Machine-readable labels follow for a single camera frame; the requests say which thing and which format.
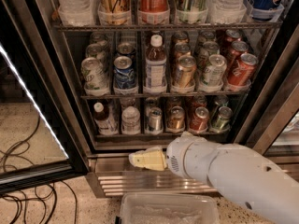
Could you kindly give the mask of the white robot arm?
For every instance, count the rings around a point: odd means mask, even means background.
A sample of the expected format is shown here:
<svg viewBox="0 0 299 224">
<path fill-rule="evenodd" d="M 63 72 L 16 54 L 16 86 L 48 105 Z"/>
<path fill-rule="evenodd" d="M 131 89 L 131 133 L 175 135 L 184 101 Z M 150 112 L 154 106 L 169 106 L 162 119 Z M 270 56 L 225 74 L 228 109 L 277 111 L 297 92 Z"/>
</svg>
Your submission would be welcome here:
<svg viewBox="0 0 299 224">
<path fill-rule="evenodd" d="M 224 198 L 276 224 L 299 224 L 299 183 L 258 152 L 185 132 L 167 149 L 129 155 L 134 167 L 170 170 L 216 189 Z"/>
</svg>

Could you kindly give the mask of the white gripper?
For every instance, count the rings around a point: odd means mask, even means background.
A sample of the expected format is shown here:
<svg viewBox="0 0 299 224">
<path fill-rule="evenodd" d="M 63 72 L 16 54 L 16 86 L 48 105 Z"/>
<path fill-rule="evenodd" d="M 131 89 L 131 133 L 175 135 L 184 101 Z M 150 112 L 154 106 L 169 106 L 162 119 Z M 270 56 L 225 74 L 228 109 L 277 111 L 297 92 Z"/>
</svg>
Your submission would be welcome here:
<svg viewBox="0 0 299 224">
<path fill-rule="evenodd" d="M 167 168 L 183 178 L 208 183 L 208 168 L 213 158 L 215 144 L 200 136 L 184 132 L 166 149 L 166 158 L 161 146 L 139 150 L 129 155 L 129 162 L 138 168 L 164 171 Z"/>
</svg>

